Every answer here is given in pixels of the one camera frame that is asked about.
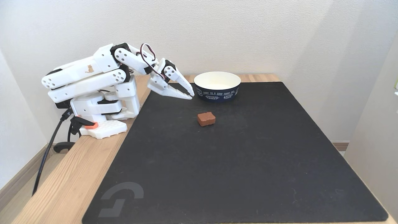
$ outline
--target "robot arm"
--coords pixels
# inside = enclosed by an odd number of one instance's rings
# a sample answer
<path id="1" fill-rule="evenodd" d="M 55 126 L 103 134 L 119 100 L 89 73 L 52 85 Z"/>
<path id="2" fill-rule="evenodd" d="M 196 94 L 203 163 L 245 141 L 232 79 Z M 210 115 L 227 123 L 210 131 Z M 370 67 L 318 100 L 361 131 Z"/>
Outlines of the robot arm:
<path id="1" fill-rule="evenodd" d="M 67 104 L 76 116 L 98 127 L 80 129 L 83 135 L 103 138 L 126 131 L 125 123 L 117 120 L 134 118 L 139 112 L 139 99 L 135 75 L 150 75 L 147 87 L 162 96 L 192 99 L 192 86 L 177 67 L 164 58 L 153 56 L 127 43 L 99 48 L 93 56 L 60 66 L 42 78 L 48 95 L 57 104 Z M 178 82 L 190 94 L 187 95 L 168 85 L 169 80 Z M 99 90 L 113 86 L 114 91 L 106 94 Z"/>
<path id="2" fill-rule="evenodd" d="M 56 68 L 42 78 L 42 84 L 51 89 L 50 98 L 59 103 L 108 86 L 128 82 L 129 74 L 126 68 L 128 66 L 139 74 L 150 74 L 148 88 L 154 92 L 162 96 L 191 99 L 192 97 L 168 85 L 170 79 L 177 81 L 191 96 L 194 96 L 192 86 L 175 65 L 165 59 L 159 63 L 151 54 L 142 50 L 143 45 L 140 50 L 127 43 L 103 46 L 91 57 Z M 164 72 L 168 70 L 170 73 L 166 76 Z"/>

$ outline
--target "mouse pad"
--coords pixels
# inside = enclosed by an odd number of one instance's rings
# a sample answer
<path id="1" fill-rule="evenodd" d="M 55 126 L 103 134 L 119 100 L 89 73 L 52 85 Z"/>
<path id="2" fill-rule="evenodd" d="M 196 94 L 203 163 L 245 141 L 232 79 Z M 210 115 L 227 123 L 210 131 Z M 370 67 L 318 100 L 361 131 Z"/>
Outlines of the mouse pad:
<path id="1" fill-rule="evenodd" d="M 216 123 L 201 127 L 197 114 Z M 151 92 L 84 224 L 384 221 L 386 211 L 282 82 L 230 102 Z"/>

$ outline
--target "paper bowl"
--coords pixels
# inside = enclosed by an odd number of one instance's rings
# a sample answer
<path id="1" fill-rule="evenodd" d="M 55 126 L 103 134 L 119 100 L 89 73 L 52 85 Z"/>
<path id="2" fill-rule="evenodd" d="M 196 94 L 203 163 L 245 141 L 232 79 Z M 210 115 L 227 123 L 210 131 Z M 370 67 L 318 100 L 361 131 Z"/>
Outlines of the paper bowl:
<path id="1" fill-rule="evenodd" d="M 238 93 L 240 78 L 228 72 L 206 72 L 193 80 L 197 95 L 208 102 L 225 102 L 235 98 Z"/>

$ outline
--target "baseboard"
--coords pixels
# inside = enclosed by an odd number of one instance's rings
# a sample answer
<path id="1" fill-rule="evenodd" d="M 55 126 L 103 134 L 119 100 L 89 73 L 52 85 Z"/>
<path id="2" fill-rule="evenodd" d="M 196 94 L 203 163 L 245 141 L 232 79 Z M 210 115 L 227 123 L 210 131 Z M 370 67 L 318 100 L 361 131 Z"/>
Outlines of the baseboard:
<path id="1" fill-rule="evenodd" d="M 346 151 L 349 141 L 331 141 L 338 151 Z"/>
<path id="2" fill-rule="evenodd" d="M 3 188 L 0 189 L 0 211 L 37 172 L 46 147 L 47 145 L 45 145 Z M 54 150 L 50 149 L 47 159 L 54 153 Z"/>

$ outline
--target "white wall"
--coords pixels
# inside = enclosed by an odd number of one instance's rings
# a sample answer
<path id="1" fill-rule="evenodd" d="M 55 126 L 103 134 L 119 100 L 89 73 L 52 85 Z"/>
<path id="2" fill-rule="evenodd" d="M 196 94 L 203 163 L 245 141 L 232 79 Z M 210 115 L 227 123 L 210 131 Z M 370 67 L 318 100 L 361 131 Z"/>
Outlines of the white wall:
<path id="1" fill-rule="evenodd" d="M 398 36 L 369 96 L 344 157 L 381 201 L 398 218 Z"/>
<path id="2" fill-rule="evenodd" d="M 46 144 L 0 50 L 0 189 Z"/>
<path id="3" fill-rule="evenodd" d="M 109 43 L 147 42 L 185 74 L 276 73 L 330 140 L 344 141 L 397 14 L 397 1 L 369 0 L 3 0 L 0 47 L 47 139 L 62 111 L 41 85 L 43 75 Z"/>

